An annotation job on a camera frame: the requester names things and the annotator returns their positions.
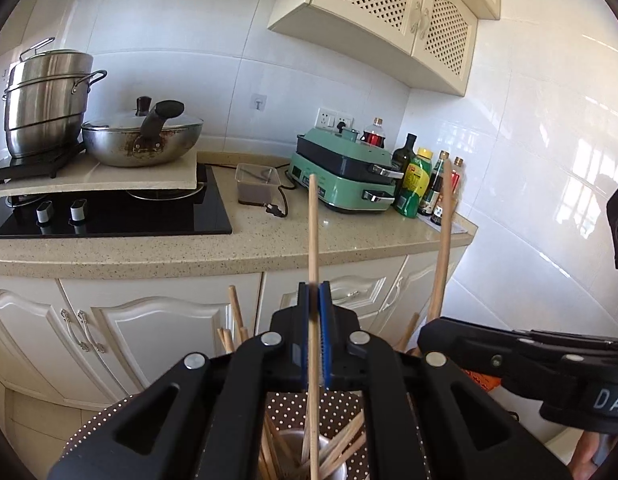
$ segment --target green electric grill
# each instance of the green electric grill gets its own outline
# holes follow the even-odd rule
[[[309,187],[309,175],[315,173],[318,196],[336,211],[385,211],[403,173],[391,165],[390,152],[355,139],[351,130],[337,134],[312,128],[298,136],[289,174]]]

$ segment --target yellow bottle cap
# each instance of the yellow bottle cap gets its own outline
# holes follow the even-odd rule
[[[428,150],[426,148],[418,148],[418,155],[422,155],[426,158],[432,158],[433,157],[433,152],[431,150]]]

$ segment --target floor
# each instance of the floor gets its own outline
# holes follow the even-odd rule
[[[7,390],[7,438],[29,471],[45,480],[69,437],[96,413]]]

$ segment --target orange object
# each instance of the orange object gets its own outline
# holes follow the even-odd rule
[[[468,370],[464,370],[464,373],[467,374],[474,383],[476,383],[479,387],[481,387],[485,392],[490,392],[491,390],[495,390],[502,380],[497,377],[491,377],[490,375],[479,374],[477,372],[470,372]]]

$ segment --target speckled countertop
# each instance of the speckled countertop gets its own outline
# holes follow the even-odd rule
[[[166,278],[307,267],[306,190],[287,192],[289,216],[275,218],[264,208],[238,204],[234,173],[214,168],[233,226],[231,235],[0,240],[0,274]],[[321,204],[319,215],[321,265],[424,253],[439,247],[438,232],[393,210],[349,216]],[[472,224],[466,227],[475,232]],[[468,245],[472,239],[472,234],[452,235],[452,247]]]

